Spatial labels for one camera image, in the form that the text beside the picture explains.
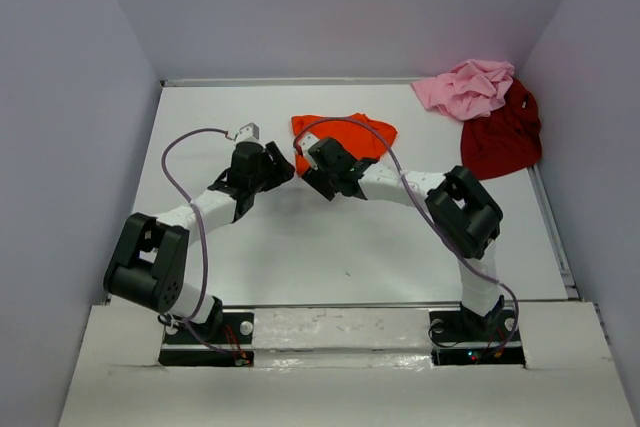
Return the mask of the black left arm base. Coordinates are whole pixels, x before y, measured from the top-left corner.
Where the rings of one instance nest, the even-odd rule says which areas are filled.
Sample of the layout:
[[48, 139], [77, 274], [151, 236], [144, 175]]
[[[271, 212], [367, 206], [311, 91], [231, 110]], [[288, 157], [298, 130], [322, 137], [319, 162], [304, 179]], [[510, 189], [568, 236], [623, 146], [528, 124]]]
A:
[[254, 312], [231, 309], [221, 327], [209, 337], [169, 316], [158, 316], [164, 327], [158, 362], [165, 367], [252, 367], [254, 364]]

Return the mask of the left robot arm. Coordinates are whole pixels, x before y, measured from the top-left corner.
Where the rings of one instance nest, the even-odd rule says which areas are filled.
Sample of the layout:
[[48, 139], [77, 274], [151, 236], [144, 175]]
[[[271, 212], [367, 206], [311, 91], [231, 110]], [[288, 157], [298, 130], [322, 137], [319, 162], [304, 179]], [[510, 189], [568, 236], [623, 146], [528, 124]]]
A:
[[198, 341], [215, 339], [223, 304], [206, 286], [185, 281], [188, 249], [196, 242], [205, 248], [208, 233], [239, 221], [257, 194], [292, 180], [294, 173], [276, 143], [238, 142], [230, 167], [200, 196], [157, 216], [127, 218], [104, 275], [105, 290], [176, 319]]

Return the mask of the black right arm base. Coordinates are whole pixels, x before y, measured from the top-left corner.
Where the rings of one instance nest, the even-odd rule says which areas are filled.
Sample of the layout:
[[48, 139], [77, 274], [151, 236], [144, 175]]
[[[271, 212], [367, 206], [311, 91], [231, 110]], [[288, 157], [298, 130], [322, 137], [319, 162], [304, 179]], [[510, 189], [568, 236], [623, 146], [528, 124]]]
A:
[[513, 324], [512, 309], [503, 311], [487, 330], [466, 326], [458, 310], [430, 311], [427, 334], [432, 345], [431, 361], [436, 367], [524, 366], [520, 332], [512, 332]]

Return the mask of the orange t shirt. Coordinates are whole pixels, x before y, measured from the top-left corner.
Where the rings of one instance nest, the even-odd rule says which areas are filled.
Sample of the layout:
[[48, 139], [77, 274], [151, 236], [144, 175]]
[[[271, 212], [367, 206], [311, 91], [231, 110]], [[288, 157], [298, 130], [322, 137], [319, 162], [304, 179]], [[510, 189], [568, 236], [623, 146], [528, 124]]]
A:
[[[376, 131], [389, 146], [392, 146], [396, 140], [398, 132], [388, 123], [370, 119], [362, 113], [352, 114], [349, 118]], [[292, 132], [295, 136], [305, 131], [306, 134], [312, 134], [318, 139], [334, 138], [356, 159], [366, 157], [379, 160], [386, 153], [384, 144], [365, 127], [345, 121], [328, 121], [315, 125], [315, 122], [321, 119], [322, 117], [317, 115], [293, 116]]]

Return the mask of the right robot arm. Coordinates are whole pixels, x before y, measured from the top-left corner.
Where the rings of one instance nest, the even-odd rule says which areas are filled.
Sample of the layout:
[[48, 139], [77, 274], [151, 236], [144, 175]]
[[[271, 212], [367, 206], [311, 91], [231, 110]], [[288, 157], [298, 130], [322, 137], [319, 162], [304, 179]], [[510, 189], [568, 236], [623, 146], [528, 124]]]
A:
[[414, 207], [458, 262], [462, 295], [452, 323], [442, 327], [460, 340], [493, 333], [504, 311], [495, 251], [503, 212], [465, 167], [446, 173], [406, 171], [373, 158], [358, 160], [333, 138], [307, 134], [295, 142], [309, 163], [305, 181], [331, 200], [340, 194]]

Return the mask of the pink t shirt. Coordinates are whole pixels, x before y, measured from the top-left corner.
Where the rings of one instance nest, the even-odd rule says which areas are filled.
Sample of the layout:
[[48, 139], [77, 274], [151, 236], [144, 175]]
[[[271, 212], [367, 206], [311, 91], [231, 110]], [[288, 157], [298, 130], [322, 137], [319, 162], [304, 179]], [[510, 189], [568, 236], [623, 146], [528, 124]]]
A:
[[465, 122], [502, 108], [514, 76], [515, 66], [509, 62], [468, 59], [411, 87], [426, 111]]

